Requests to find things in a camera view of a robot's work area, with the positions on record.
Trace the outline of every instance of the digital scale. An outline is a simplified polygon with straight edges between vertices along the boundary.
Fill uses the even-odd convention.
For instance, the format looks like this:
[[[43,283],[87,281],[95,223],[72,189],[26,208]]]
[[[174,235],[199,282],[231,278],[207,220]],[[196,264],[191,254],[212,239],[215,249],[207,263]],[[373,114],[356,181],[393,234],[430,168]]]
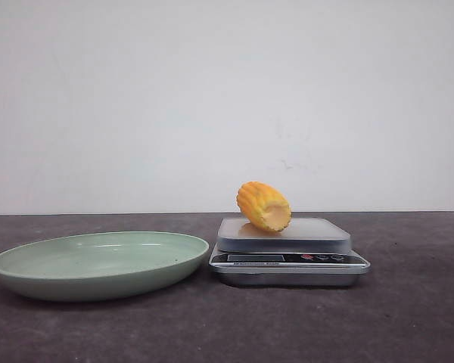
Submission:
[[[223,219],[209,265],[222,282],[244,286],[350,286],[370,268],[350,235],[321,218],[293,218],[276,233]]]

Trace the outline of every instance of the plate rim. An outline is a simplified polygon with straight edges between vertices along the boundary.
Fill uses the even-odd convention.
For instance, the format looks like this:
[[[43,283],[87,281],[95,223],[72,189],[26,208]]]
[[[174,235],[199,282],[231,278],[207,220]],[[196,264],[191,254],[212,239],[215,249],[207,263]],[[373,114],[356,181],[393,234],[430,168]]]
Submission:
[[[24,247],[29,247],[34,244],[43,244],[44,242],[49,242],[51,240],[62,240],[62,239],[67,239],[67,238],[72,238],[72,237],[85,237],[85,236],[91,236],[91,235],[102,235],[102,234],[134,234],[134,233],[147,233],[147,234],[174,234],[178,236],[183,236],[183,237],[189,237],[189,238],[194,238],[196,240],[199,240],[204,244],[204,250],[197,254],[194,257],[191,257],[190,259],[186,259],[185,261],[181,261],[179,263],[172,263],[169,265],[161,266],[161,267],[156,267],[156,268],[143,268],[139,269],[136,271],[130,271],[130,272],[124,272],[124,273],[116,273],[116,274],[104,274],[104,275],[99,275],[99,276],[89,276],[89,277],[81,277],[81,276],[71,276],[71,277],[48,277],[48,276],[34,276],[34,275],[25,275],[25,274],[18,274],[14,272],[9,272],[5,271],[2,268],[0,268],[0,275],[9,277],[9,278],[19,278],[19,279],[29,279],[29,280],[36,280],[36,281],[85,281],[85,280],[93,280],[93,279],[102,279],[102,278],[115,278],[119,276],[127,276],[127,275],[133,275],[133,274],[138,274],[142,272],[148,272],[148,271],[158,271],[163,268],[169,268],[173,267],[176,265],[181,265],[190,261],[193,261],[195,259],[201,258],[202,256],[207,253],[207,251],[210,248],[210,245],[208,242],[206,242],[203,238],[193,236],[190,234],[184,234],[184,233],[176,233],[176,232],[168,232],[168,231],[110,231],[110,232],[98,232],[98,233],[86,233],[86,234],[73,234],[70,236],[63,236],[63,237],[55,237],[55,238],[48,238],[46,240],[37,240],[35,242],[30,242],[28,244],[21,244],[20,246],[12,247],[8,250],[0,252],[0,258],[3,257],[3,255],[8,254],[8,253],[13,253],[15,250],[19,250],[20,248]]]

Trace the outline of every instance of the scale button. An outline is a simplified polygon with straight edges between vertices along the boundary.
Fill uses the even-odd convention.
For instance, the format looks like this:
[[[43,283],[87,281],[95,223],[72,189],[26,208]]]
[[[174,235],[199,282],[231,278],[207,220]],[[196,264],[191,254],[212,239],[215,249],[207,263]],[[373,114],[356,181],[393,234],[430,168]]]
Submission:
[[[331,255],[331,258],[334,259],[335,261],[343,261],[344,257],[341,255]]]

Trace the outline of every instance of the green plate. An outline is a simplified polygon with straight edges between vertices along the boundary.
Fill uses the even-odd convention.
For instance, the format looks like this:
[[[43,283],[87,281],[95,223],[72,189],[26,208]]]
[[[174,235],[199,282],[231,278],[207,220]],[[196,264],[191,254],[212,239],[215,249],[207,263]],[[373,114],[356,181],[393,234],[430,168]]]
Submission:
[[[208,248],[198,237],[154,231],[55,238],[0,253],[0,279],[15,293],[36,299],[115,299],[186,278]]]

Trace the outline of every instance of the gray countertop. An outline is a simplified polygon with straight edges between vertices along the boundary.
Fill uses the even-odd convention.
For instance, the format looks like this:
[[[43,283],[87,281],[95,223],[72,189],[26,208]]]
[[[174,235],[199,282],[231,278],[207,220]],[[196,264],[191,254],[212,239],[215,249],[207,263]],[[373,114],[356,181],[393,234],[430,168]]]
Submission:
[[[103,231],[174,231],[213,246],[226,213],[0,216],[0,252]],[[239,288],[208,258],[162,290],[42,302],[0,285],[0,362],[454,361],[454,213],[296,213],[352,235],[372,270],[350,288]]]

